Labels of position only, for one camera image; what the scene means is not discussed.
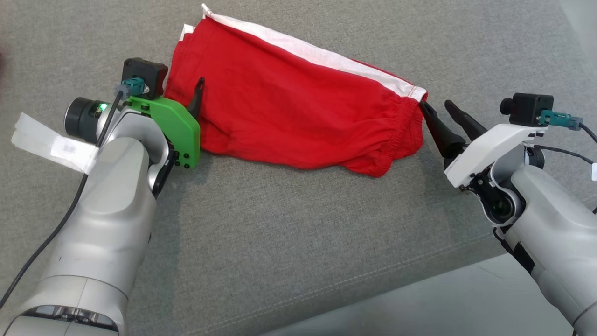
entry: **seam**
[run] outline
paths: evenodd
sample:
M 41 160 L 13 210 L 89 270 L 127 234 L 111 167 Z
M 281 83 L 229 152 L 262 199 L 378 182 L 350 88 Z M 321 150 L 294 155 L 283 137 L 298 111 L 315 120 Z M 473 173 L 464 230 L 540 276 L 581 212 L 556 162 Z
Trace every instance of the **seam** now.
M 594 200 L 594 199 L 596 199 L 596 198 L 597 198 L 597 194 L 595 194 L 595 195 L 593 195 L 593 196 L 588 196 L 588 197 L 586 197 L 585 199 L 583 199 L 583 202 L 586 202 L 586 201 L 592 201 L 592 200 Z
M 589 310 L 593 309 L 595 306 L 597 306 L 597 301 L 595 301 L 595 302 L 594 302 L 592 305 L 590 305 L 590 306 L 589 306 L 587 309 L 583 310 L 583 312 L 582 312 L 582 313 L 580 313 L 580 315 L 578 315 L 578 317 L 576 317 L 576 319 L 574 319 L 574 322 L 572 322 L 572 327 L 574 327 L 574 325 L 576 324 L 576 322 L 578 322 L 578 320 L 579 320 L 581 317 L 583 317 L 583 315 L 584 315 L 584 314 L 585 314 L 587 311 L 589 311 Z
M 83 298 L 83 292 L 85 292 L 85 287 L 87 286 L 87 281 L 89 281 L 89 278 L 85 278 L 85 284 L 83 285 L 83 290 L 81 291 L 81 296 L 79 296 L 79 301 L 77 301 L 76 306 L 79 307 L 79 305 L 81 304 L 81 298 Z
M 49 276 L 49 277 L 45 277 L 43 280 L 45 280 L 45 279 L 49 279 L 49 278 L 51 278 L 51 277 L 57 277 L 57 276 L 65 276 L 65 275 L 64 275 L 64 274 L 58 274 L 58 275 L 55 275 L 55 276 Z M 128 298 L 128 295 L 127 295 L 127 294 L 124 294 L 124 292 L 123 292 L 122 290 L 120 290 L 120 288 L 117 288 L 116 286 L 114 286 L 114 285 L 112 285 L 112 284 L 110 284 L 110 283 L 107 283 L 107 282 L 105 282 L 105 281 L 102 281 L 102 280 L 97 280 L 97 279 L 93 279 L 93 278 L 86 277 L 86 276 L 74 276 L 74 275 L 68 275 L 68 276 L 72 276 L 72 277 L 81 277 L 81 278 L 85 279 L 85 284 L 83 285 L 83 290 L 85 290 L 85 287 L 87 286 L 87 281 L 91 279 L 91 280 L 93 280 L 93 281 L 101 282 L 101 283 L 103 283 L 104 285 L 108 285 L 108 286 L 110 286 L 110 287 L 112 287 L 112 288 L 116 289 L 116 290 L 117 290 L 117 291 L 119 291 L 119 292 L 120 292 L 122 295 L 124 295 L 124 297 L 125 297 L 125 298 L 127 298 L 127 300 L 130 300 L 130 299 Z
M 413 85 L 413 87 L 411 87 L 411 90 L 408 92 L 407 97 L 411 96 L 411 94 L 413 93 L 415 88 L 416 88 L 416 86 L 414 86 L 414 85 Z
M 201 332 L 201 331 L 203 331 L 203 332 L 199 333 L 198 335 L 204 335 L 204 334 L 206 334 L 208 332 L 212 332 L 212 331 L 215 331 L 215 330 L 218 330 L 218 329 L 222 329 L 222 328 L 225 328 L 227 326 L 231 326 L 231 325 L 237 324 L 239 322 L 242 322 L 242 321 L 245 321 L 245 320 L 248 320 L 248 319 L 252 319 L 254 317 L 261 316 L 263 314 L 270 313 L 272 311 L 279 310 L 279 309 L 291 306 L 293 304 L 296 304 L 296 303 L 299 303 L 299 302 L 302 302 L 302 301 L 305 301 L 305 300 L 309 300 L 311 298 L 318 297 L 318 296 L 320 296 L 322 294 L 325 294 L 325 293 L 328 293 L 328 292 L 331 292 L 331 291 L 335 291 L 336 289 L 340 289 L 340 288 L 352 285 L 354 283 L 365 281 L 367 279 L 370 279 L 370 278 L 373 278 L 373 277 L 376 277 L 376 276 L 388 273 L 390 271 L 399 270 L 401 268 L 404 268 L 404 267 L 406 267 L 408 265 L 415 264 L 417 262 L 421 262 L 421 261 L 424 261 L 424 260 L 427 260 L 427 259 L 434 258 L 436 256 L 440 256 L 440 255 L 446 254 L 448 252 L 453 251 L 455 246 L 459 246 L 459 245 L 462 245 L 462 247 L 463 246 L 468 246 L 468 245 L 472 245 L 472 244 L 481 242 L 481 241 L 483 241 L 485 239 L 489 239 L 489 238 L 492 238 L 492 237 L 493 237 L 492 234 L 484 234 L 482 236 L 475 237 L 472 240 L 454 243 L 454 244 L 448 245 L 448 246 L 446 246 L 444 248 L 441 248 L 441 249 L 438 249 L 438 250 L 434 250 L 434 251 L 431 251 L 431 252 L 428 252 L 426 254 L 422 254 L 422 255 L 416 256 L 414 258 L 411 258 L 411 259 L 408 259 L 408 260 L 405 260 L 405 261 L 396 262 L 394 264 L 390 264 L 390 265 L 384 266 L 382 268 L 378 268 L 376 270 L 373 270 L 373 271 L 370 271 L 370 272 L 367 272 L 367 273 L 363 273 L 363 274 L 360 274 L 358 276 L 351 277 L 349 279 L 342 280 L 342 281 L 333 283 L 331 285 L 327 285 L 327 286 L 315 289 L 314 291 L 303 293 L 303 294 L 297 295 L 295 297 L 292 297 L 292 298 L 289 298 L 289 299 L 286 299 L 286 300 L 282 300 L 282 301 L 280 301 L 278 303 L 274 303 L 274 304 L 271 304 L 271 305 L 266 306 L 266 307 L 262 307 L 262 308 L 259 308 L 259 309 L 255 309 L 255 310 L 249 311 L 248 313 L 240 314 L 240 315 L 237 315 L 235 317 L 231 317 L 229 319 L 225 319 L 225 320 L 222 320 L 222 321 L 219 321 L 219 322 L 216 322 L 216 323 L 212 323 L 212 324 L 210 324 L 208 326 L 205 326 L 203 328 L 199 328 L 199 329 L 194 329 L 194 330 L 191 330 L 191 331 L 187 331 L 187 332 L 183 333 L 182 336 L 187 336 L 187 335 L 194 334 L 194 333 Z

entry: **red cloth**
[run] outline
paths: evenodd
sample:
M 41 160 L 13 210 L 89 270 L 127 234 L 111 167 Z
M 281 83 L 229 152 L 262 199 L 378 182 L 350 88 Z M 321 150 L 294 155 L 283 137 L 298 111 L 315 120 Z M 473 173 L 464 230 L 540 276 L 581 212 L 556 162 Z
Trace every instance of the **red cloth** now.
M 405 91 L 410 87 L 411 96 L 401 97 L 376 80 L 312 63 L 264 41 L 253 35 L 261 34 L 254 28 L 285 36 L 290 48 L 302 49 L 302 43 L 319 52 L 303 41 L 252 23 L 241 22 L 252 25 L 253 33 L 242 31 L 216 21 L 234 19 L 206 13 L 176 47 L 165 92 L 187 106 L 197 80 L 205 77 L 202 149 L 301 169 L 339 165 L 380 177 L 394 159 L 420 148 L 422 88 L 392 75 Z M 346 61 L 362 67 L 342 57 Z

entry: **red shorts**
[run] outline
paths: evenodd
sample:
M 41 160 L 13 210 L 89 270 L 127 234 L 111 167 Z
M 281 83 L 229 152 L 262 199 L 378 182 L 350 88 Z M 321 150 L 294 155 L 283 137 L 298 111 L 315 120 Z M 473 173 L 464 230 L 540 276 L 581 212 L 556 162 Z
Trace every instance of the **red shorts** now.
M 202 149 L 380 177 L 421 147 L 425 89 L 263 26 L 204 12 L 176 46 L 165 91 L 187 106 L 205 77 Z

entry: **gray robot arm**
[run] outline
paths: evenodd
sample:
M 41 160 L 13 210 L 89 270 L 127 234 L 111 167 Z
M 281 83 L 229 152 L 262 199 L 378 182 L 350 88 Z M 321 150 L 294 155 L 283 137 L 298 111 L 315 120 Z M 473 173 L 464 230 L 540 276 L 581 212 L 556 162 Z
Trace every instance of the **gray robot arm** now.
M 596 216 L 537 167 L 511 180 L 526 207 L 506 243 L 578 334 L 597 335 Z
M 152 172 L 170 164 L 169 147 L 136 111 L 118 111 L 112 125 L 45 274 L 0 323 L 3 335 L 127 335 L 128 299 L 156 208 Z
M 546 115 L 559 118 L 552 119 L 557 126 L 578 130 L 581 119 L 551 111 L 552 104 L 552 96 L 517 93 L 500 107 L 510 124 L 487 130 L 446 101 L 470 137 L 468 145 L 427 103 L 421 110 L 448 180 L 479 198 L 496 238 L 578 335 L 596 335 L 597 216 L 542 170 L 541 147 L 527 143 L 552 125 Z

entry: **white tape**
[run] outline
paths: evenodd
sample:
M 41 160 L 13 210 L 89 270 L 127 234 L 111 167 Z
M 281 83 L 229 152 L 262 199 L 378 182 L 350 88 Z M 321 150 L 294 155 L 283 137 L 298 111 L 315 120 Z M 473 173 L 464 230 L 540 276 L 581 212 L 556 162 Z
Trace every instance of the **white tape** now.
M 65 138 L 24 113 L 14 127 L 12 143 L 18 148 L 86 174 L 96 163 L 97 147 Z
M 185 34 L 190 34 L 193 33 L 195 31 L 195 27 L 191 26 L 191 25 L 187 25 L 186 23 L 183 26 L 183 31 L 180 33 L 180 38 L 179 38 L 179 42 L 184 40 L 184 35 Z

